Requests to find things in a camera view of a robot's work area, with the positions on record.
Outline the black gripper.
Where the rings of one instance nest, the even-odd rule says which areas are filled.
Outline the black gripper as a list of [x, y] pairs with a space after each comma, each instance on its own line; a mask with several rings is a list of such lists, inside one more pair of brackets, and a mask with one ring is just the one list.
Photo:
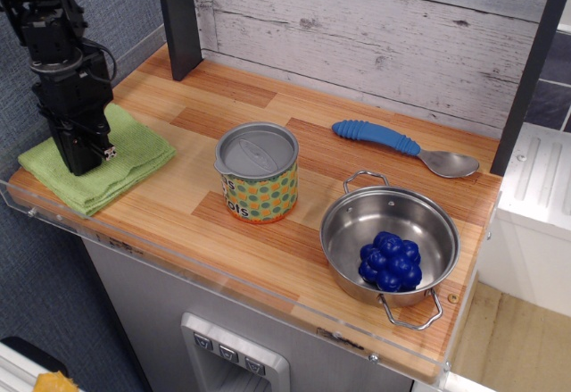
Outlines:
[[33, 62], [34, 91], [48, 116], [89, 133], [54, 130], [54, 142], [71, 173], [81, 176], [117, 155], [104, 109], [113, 99], [112, 78], [103, 50], [75, 49], [62, 63]]

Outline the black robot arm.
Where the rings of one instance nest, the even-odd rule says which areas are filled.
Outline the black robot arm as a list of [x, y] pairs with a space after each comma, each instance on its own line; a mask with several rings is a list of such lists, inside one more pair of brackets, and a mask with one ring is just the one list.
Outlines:
[[1, 10], [28, 50], [37, 107], [68, 170], [80, 176], [112, 159], [104, 110], [117, 63], [108, 48], [85, 37], [83, 8], [75, 0], [1, 0]]

